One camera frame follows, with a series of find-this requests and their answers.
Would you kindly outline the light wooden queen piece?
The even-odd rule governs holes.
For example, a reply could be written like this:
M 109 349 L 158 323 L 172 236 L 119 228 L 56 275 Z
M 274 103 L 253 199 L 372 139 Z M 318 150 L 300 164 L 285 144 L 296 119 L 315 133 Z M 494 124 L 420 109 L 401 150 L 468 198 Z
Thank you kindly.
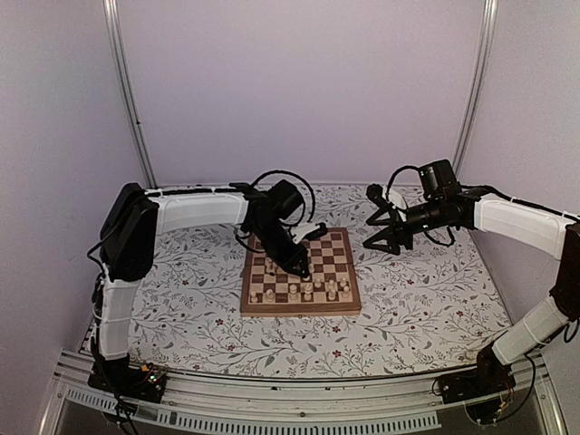
M 304 302 L 310 302 L 313 299 L 313 284 L 305 283 L 302 286 L 302 300 Z

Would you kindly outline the light wooden king piece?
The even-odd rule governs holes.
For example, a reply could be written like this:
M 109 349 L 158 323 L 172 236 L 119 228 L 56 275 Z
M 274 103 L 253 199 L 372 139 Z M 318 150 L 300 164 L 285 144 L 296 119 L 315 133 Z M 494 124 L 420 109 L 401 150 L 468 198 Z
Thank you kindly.
M 297 303 L 300 299 L 299 287 L 295 284 L 291 284 L 288 290 L 288 301 L 290 303 Z

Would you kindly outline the light wooden bishop piece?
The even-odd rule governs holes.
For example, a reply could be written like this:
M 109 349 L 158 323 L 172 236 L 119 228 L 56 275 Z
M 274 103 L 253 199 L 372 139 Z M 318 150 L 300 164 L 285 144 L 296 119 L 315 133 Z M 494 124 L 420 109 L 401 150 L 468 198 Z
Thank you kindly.
M 334 280 L 330 280 L 327 282 L 327 297 L 329 301 L 334 301 L 336 299 L 336 294 L 337 294 L 337 286 L 336 283 L 334 282 Z

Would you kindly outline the wooden chess board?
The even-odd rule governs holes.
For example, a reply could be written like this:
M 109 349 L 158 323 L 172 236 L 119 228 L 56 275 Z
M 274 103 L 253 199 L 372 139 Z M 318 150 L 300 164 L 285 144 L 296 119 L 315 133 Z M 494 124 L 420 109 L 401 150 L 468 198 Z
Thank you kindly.
M 290 275 L 277 266 L 276 275 L 268 275 L 265 261 L 268 257 L 257 238 L 249 238 L 249 245 L 254 249 L 246 253 L 243 274 L 240 311 L 243 316 L 254 317 L 296 317 L 296 316 L 343 316 L 358 315 L 362 311 L 358 290 L 357 275 L 353 265 L 353 252 L 344 227 L 331 227 L 326 235 L 319 239 L 303 242 L 307 249 L 310 277 L 303 279 Z M 314 288 L 314 281 L 322 282 L 320 290 Z M 340 281 L 345 279 L 351 289 L 351 298 L 341 298 Z M 336 299 L 329 301 L 327 282 L 334 280 L 337 286 Z M 313 284 L 313 299 L 302 300 L 302 286 Z M 291 284 L 299 287 L 300 299 L 297 303 L 288 301 L 288 290 Z M 266 290 L 275 291 L 275 301 L 266 301 Z M 256 292 L 258 302 L 250 301 L 250 293 Z

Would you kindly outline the light wooden knight piece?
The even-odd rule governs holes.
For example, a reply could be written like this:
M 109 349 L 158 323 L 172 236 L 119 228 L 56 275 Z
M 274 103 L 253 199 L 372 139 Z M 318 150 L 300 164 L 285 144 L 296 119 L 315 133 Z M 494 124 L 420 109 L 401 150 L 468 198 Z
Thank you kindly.
M 266 301 L 268 303 L 273 303 L 276 299 L 276 294 L 275 291 L 272 289 L 267 289 L 266 290 Z

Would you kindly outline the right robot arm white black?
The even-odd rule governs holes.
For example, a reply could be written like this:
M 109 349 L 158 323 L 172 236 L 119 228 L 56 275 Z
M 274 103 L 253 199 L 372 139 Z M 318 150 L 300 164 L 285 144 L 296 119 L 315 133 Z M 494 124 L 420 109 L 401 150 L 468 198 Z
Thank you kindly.
M 509 196 L 490 185 L 465 185 L 446 159 L 409 169 L 419 176 L 423 201 L 409 206 L 391 184 L 371 184 L 366 195 L 376 210 L 367 223 L 379 230 L 364 242 L 365 247 L 397 256 L 402 249 L 412 249 L 418 234 L 465 228 L 476 234 L 478 242 L 501 239 L 510 253 L 520 245 L 533 265 L 545 259 L 548 271 L 556 275 L 544 281 L 549 286 L 546 296 L 538 297 L 513 326 L 480 352 L 481 365 L 469 374 L 468 383 L 475 394 L 487 395 L 503 381 L 501 365 L 579 324 L 579 217 Z

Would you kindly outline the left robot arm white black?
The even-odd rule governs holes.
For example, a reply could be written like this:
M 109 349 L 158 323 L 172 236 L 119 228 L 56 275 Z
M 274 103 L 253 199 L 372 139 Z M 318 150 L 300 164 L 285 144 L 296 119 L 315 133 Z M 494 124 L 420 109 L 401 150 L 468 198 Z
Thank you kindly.
M 260 189 L 254 183 L 226 187 L 144 189 L 125 185 L 87 257 L 99 272 L 92 297 L 96 330 L 90 349 L 103 363 L 101 380 L 116 393 L 134 386 L 129 356 L 134 299 L 142 280 L 156 265 L 164 242 L 218 227 L 239 237 L 257 239 L 266 255 L 287 273 L 307 277 L 310 266 L 304 241 L 319 229 L 311 219 L 288 219 L 305 204 L 295 184 L 285 179 Z

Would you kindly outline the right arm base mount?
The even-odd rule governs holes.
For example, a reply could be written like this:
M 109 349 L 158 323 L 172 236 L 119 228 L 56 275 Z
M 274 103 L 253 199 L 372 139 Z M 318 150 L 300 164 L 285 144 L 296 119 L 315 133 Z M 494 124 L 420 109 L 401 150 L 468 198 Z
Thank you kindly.
M 478 354 L 476 363 L 474 369 L 441 375 L 435 384 L 445 404 L 495 394 L 493 399 L 468 405 L 467 414 L 478 424 L 496 423 L 516 386 L 511 365 L 502 364 L 489 346 Z

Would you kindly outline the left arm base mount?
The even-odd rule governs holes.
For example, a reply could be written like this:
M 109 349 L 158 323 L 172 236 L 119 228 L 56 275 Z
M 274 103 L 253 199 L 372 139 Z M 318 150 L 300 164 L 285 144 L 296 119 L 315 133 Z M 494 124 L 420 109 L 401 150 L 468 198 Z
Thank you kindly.
M 107 361 L 96 346 L 92 347 L 94 364 L 88 385 L 94 389 L 118 394 L 121 397 L 161 403 L 165 392 L 167 370 L 151 362 L 130 367 L 130 357 Z

